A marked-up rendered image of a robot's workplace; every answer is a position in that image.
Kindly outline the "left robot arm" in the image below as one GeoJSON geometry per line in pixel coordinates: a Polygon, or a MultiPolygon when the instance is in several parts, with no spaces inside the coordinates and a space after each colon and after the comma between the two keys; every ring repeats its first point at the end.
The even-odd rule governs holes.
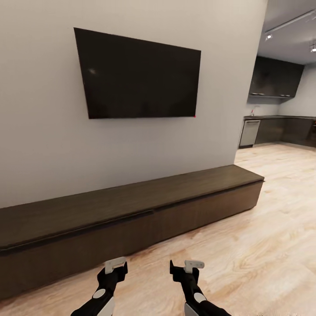
{"type": "Polygon", "coordinates": [[[87,303],[72,312],[70,316],[112,316],[115,309],[115,298],[113,293],[116,284],[124,281],[128,273],[126,257],[118,257],[105,262],[103,268],[98,274],[99,287],[87,303]],[[116,265],[124,264],[117,268],[116,265]]]}

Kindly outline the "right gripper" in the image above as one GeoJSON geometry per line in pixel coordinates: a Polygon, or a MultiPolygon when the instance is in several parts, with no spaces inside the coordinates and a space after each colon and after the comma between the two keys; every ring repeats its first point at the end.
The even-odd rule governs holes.
{"type": "Polygon", "coordinates": [[[193,273],[186,273],[182,267],[174,267],[172,261],[170,260],[170,274],[173,274],[173,280],[175,282],[181,282],[182,288],[188,281],[194,281],[198,283],[199,270],[193,268],[193,273]]]}

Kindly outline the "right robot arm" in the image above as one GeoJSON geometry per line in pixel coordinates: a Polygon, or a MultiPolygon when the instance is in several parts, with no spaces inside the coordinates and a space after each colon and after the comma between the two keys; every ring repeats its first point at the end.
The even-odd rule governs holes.
{"type": "Polygon", "coordinates": [[[201,289],[197,286],[199,270],[205,263],[200,260],[185,260],[185,267],[174,267],[170,260],[170,274],[175,282],[181,282],[185,294],[185,316],[231,316],[223,308],[207,301],[201,289]]]}

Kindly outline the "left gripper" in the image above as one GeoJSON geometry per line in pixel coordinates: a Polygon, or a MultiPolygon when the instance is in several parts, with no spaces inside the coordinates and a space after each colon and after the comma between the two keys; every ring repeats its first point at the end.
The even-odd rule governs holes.
{"type": "Polygon", "coordinates": [[[114,268],[114,271],[109,274],[105,274],[105,268],[103,268],[98,274],[98,282],[101,285],[105,280],[112,280],[115,284],[121,281],[124,281],[126,274],[128,273],[127,262],[124,266],[114,268]]]}

